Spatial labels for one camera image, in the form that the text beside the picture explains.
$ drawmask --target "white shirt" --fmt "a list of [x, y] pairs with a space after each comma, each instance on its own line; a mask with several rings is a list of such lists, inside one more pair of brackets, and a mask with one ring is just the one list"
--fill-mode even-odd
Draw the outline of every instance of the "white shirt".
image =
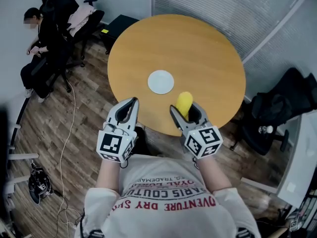
[[[211, 194], [192, 162], [133, 155], [120, 171], [120, 194], [91, 188], [82, 231], [106, 238], [260, 238], [236, 188]], [[80, 237], [80, 224], [75, 237]]]

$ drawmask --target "forearm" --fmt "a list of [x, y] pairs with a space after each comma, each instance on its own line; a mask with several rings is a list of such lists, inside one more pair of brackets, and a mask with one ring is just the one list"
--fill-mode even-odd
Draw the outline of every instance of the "forearm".
[[95, 187], [109, 188], [119, 192], [119, 173], [120, 163], [103, 160]]
[[232, 187], [228, 177], [220, 169], [213, 156], [199, 159], [197, 165], [210, 192]]
[[49, 50], [48, 50], [47, 46], [46, 47], [42, 47], [42, 48], [39, 49], [39, 52], [41, 52], [41, 53], [45, 53], [45, 52], [48, 52], [48, 51]]

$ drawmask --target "chair armrest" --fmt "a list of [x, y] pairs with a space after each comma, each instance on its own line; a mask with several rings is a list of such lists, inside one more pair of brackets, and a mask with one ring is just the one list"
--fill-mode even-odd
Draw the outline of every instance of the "chair armrest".
[[253, 116], [253, 118], [258, 118], [259, 116], [259, 112], [262, 106], [262, 101], [263, 98], [261, 95], [257, 95], [256, 97], [253, 98], [252, 102], [252, 108], [251, 108], [251, 115]]
[[281, 150], [281, 152], [285, 151], [287, 143], [288, 143], [288, 138], [289, 138], [289, 132], [288, 132], [288, 130], [285, 130], [283, 140], [281, 140], [282, 144], [281, 144], [281, 147], [279, 148]]
[[89, 5], [93, 6], [93, 2], [96, 2], [98, 0], [85, 0], [84, 2], [89, 3]]
[[42, 68], [44, 65], [46, 64], [46, 58], [43, 58], [38, 65], [33, 69], [33, 71], [31, 72], [31, 75], [34, 76], [40, 68]]

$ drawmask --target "round wooden table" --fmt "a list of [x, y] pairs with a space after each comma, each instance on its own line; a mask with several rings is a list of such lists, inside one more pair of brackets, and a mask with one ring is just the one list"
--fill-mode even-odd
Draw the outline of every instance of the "round wooden table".
[[[166, 70], [174, 88], [159, 95], [148, 77]], [[200, 20], [174, 14], [157, 15], [134, 23], [114, 43], [108, 77], [118, 101], [137, 97], [138, 121], [161, 133], [180, 136], [170, 113], [178, 95], [188, 91], [218, 128], [238, 111], [246, 79], [240, 57], [215, 28]]]

